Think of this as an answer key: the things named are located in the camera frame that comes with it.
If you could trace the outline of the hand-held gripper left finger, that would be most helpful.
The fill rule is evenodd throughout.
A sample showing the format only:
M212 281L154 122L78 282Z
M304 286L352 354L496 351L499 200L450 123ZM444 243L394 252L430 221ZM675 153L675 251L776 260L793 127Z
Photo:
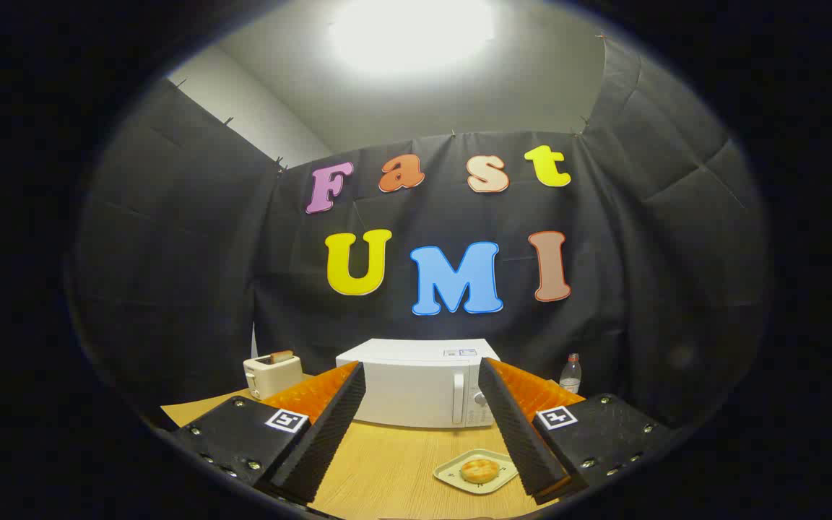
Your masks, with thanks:
M364 365L353 361L263 401L232 397L171 437L229 480L307 506L365 393Z

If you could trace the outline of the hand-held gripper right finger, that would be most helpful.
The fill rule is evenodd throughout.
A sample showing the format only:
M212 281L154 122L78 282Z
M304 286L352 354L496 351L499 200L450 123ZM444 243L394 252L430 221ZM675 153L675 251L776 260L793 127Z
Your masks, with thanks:
M668 452L674 428L612 393L587 399L492 358L478 383L537 504L594 493Z

